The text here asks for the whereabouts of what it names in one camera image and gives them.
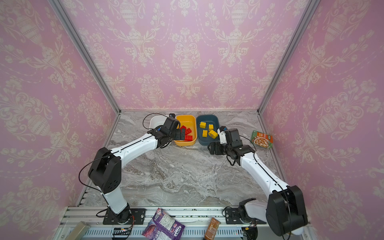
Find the yellow plastic container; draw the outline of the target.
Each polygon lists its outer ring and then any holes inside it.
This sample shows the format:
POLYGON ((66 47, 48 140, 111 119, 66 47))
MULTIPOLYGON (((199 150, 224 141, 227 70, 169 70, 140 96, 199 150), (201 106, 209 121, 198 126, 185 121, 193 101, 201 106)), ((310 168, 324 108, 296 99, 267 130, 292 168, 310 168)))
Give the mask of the yellow plastic container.
POLYGON ((176 116, 176 119, 181 123, 182 126, 185 126, 187 129, 191 129, 189 136, 192 136, 191 141, 174 141, 175 144, 179 147, 192 146, 196 143, 197 140, 197 127, 196 127, 196 118, 193 115, 179 115, 176 116))

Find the yellow long lego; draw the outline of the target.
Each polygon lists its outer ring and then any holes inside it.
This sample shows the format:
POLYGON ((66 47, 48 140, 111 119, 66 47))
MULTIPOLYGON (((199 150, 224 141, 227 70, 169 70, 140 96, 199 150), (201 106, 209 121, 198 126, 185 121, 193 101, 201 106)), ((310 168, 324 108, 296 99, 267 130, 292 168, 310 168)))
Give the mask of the yellow long lego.
POLYGON ((210 130, 208 132, 208 135, 212 138, 212 139, 216 139, 218 137, 218 133, 215 132, 214 130, 210 130))

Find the dark teal plastic container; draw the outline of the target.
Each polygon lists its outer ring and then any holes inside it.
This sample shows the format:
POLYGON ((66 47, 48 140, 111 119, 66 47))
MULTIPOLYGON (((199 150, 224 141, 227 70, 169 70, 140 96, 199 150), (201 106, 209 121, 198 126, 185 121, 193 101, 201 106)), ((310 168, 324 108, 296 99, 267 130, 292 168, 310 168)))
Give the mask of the dark teal plastic container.
POLYGON ((214 125, 214 131, 218 133, 218 129, 220 127, 219 119, 216 115, 200 115, 196 118, 197 123, 197 133, 198 133, 198 141, 202 146, 208 146, 211 142, 219 142, 219 136, 216 139, 212 139, 209 135, 206 138, 202 137, 203 130, 209 130, 209 125, 214 125), (207 126, 205 129, 200 128, 200 122, 206 122, 207 126))

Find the white plastic container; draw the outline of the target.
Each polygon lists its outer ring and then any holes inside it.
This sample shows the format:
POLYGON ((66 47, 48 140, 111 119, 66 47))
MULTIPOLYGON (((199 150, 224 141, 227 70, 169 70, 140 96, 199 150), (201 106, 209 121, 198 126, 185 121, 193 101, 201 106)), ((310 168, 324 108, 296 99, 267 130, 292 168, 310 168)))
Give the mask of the white plastic container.
POLYGON ((150 126, 149 126, 150 130, 151 129, 158 130, 161 126, 164 125, 167 118, 168 118, 167 116, 162 116, 162 115, 152 117, 150 120, 150 126))

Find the red long lego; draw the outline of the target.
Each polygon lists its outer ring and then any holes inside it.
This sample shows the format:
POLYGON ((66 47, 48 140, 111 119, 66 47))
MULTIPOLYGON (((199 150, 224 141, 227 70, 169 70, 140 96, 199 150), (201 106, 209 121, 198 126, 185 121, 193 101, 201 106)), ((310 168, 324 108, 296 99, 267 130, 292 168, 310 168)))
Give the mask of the red long lego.
POLYGON ((185 130, 185 135, 189 135, 192 133, 192 130, 190 128, 186 129, 185 130))

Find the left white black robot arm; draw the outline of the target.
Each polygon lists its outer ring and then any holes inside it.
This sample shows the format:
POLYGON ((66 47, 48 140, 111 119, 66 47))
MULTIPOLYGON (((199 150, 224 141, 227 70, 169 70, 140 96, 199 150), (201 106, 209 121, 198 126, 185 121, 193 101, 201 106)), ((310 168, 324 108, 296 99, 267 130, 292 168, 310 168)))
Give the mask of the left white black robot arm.
POLYGON ((133 215, 120 187, 122 169, 146 152, 165 148, 173 140, 184 140, 185 131, 176 129, 168 132, 163 126, 158 126, 126 145, 110 150, 107 148, 98 150, 89 169, 88 177, 101 191, 101 195, 107 202, 107 216, 110 219, 118 224, 126 224, 133 215))

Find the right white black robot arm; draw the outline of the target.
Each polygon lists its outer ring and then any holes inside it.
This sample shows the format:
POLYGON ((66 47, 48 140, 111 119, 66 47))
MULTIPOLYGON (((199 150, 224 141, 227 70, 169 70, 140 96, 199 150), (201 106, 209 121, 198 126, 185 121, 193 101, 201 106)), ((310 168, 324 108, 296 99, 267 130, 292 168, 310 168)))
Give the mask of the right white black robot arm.
POLYGON ((264 191, 267 203, 248 199, 239 203, 237 211, 244 223, 260 220, 267 223, 272 232, 283 237, 301 235, 308 224, 303 192, 298 186, 289 186, 275 175, 248 145, 233 148, 229 144, 213 142, 208 145, 211 155, 224 155, 234 166, 245 169, 264 191))

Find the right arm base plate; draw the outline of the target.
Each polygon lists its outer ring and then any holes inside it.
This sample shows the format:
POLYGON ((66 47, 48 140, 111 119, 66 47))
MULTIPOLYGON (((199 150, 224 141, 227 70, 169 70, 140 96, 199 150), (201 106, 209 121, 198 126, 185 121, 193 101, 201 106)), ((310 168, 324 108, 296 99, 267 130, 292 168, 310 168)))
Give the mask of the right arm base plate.
POLYGON ((249 217, 243 207, 239 207, 239 208, 225 207, 222 211, 222 215, 226 219, 226 224, 228 225, 236 225, 236 224, 265 225, 266 224, 266 222, 262 220, 249 217))

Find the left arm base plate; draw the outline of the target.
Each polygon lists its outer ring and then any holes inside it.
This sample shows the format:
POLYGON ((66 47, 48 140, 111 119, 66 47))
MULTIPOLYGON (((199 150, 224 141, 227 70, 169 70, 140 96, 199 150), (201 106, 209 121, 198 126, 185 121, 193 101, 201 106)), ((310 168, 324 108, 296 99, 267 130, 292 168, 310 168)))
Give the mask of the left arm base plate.
POLYGON ((143 225, 146 209, 123 210, 120 214, 115 214, 107 209, 103 219, 103 225, 143 225))

